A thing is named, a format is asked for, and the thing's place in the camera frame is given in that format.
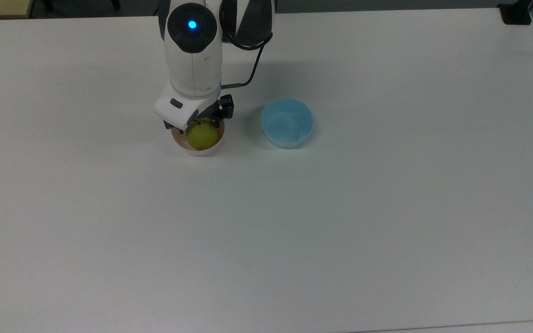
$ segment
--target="light blue plastic cup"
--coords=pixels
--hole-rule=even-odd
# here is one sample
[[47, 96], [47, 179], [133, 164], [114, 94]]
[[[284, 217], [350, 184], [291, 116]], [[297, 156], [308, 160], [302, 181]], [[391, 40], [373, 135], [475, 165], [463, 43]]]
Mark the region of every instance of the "light blue plastic cup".
[[262, 110], [260, 125], [273, 145], [295, 148], [309, 137], [314, 118], [297, 99], [276, 99]]

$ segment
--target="cable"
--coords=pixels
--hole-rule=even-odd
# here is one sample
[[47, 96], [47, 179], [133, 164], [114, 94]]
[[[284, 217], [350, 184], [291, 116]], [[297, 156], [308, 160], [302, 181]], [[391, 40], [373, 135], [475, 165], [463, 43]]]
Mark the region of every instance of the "cable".
[[222, 90], [230, 89], [230, 88], [240, 88], [240, 87], [243, 87], [243, 86], [246, 86], [246, 85], [250, 84], [250, 81], [252, 81], [252, 78], [254, 77], [254, 73], [256, 72], [256, 67], [258, 66], [258, 60], [260, 59], [260, 55], [262, 54], [262, 50], [265, 47], [264, 44], [266, 44], [266, 43], [263, 43], [263, 45], [260, 47], [260, 50], [258, 51], [258, 55], [256, 55], [256, 61], [254, 61], [254, 68], [252, 68], [252, 74], [250, 74], [250, 78], [248, 79], [248, 81], [246, 81], [244, 83], [222, 85]]

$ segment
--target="white robot link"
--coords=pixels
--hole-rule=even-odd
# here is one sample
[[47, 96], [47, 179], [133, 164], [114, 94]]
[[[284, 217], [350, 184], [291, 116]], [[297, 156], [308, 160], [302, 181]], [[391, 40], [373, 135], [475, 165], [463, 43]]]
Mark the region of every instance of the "white robot link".
[[[167, 129], [185, 130], [196, 118], [233, 116], [231, 95], [222, 89], [247, 85], [271, 40], [275, 0], [160, 0], [157, 9], [169, 79], [154, 106]], [[222, 42], [260, 49], [250, 79], [222, 85]]]

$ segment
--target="white table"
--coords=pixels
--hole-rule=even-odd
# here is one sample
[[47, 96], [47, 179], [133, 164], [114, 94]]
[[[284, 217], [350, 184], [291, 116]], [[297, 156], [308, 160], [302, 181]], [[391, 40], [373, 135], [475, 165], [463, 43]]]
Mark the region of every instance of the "white table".
[[[197, 158], [152, 112], [155, 18], [0, 21], [0, 332], [533, 320], [533, 25], [306, 13], [274, 32]], [[224, 59], [240, 82], [254, 53]], [[315, 115], [302, 149], [261, 133], [277, 97]]]

